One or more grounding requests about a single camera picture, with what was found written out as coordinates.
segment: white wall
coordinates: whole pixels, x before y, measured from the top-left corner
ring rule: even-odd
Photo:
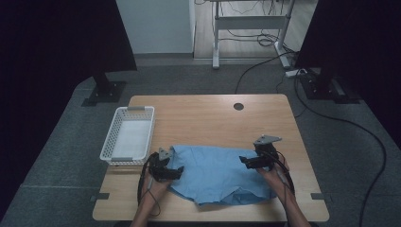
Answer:
[[[193,0],[116,0],[133,54],[192,53]]]

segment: folded fabric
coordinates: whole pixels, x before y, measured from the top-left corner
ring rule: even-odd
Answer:
[[[253,150],[207,146],[176,145],[168,168],[184,166],[181,178],[170,191],[198,205],[252,204],[275,197],[263,177],[248,169],[239,156],[252,158]]]

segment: white plastic basket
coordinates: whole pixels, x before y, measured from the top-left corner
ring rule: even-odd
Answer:
[[[153,128],[153,107],[117,108],[100,159],[110,165],[143,165],[149,155]]]

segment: table top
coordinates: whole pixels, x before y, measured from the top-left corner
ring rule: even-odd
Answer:
[[[243,110],[234,108],[236,103]],[[151,152],[172,145],[204,145],[254,149],[261,134],[279,136],[273,143],[282,152],[294,181],[299,206],[309,221],[327,221],[324,200],[312,200],[321,193],[307,156],[301,134],[284,95],[134,96],[130,106],[153,106],[155,125]],[[141,166],[109,166],[93,217],[97,220],[132,220],[137,209],[136,192]],[[285,221],[278,199],[258,204],[197,206],[168,192],[160,201],[165,221]]]

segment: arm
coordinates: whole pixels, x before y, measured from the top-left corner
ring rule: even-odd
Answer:
[[[162,183],[156,182],[156,180],[152,180],[148,172],[146,173],[144,187],[142,188],[141,203],[138,206],[138,210],[136,211],[135,217],[133,218],[131,227],[147,226],[148,217],[150,215],[150,212],[153,210],[156,201],[159,201],[163,197],[170,184],[171,181]]]
[[[289,188],[282,182],[277,170],[281,170],[280,166],[276,166],[271,171],[266,171],[263,168],[258,168],[257,172],[260,173],[270,188],[274,190],[278,199],[286,209],[288,222],[291,227],[306,227],[310,226],[306,217],[298,206],[295,196],[291,193]]]

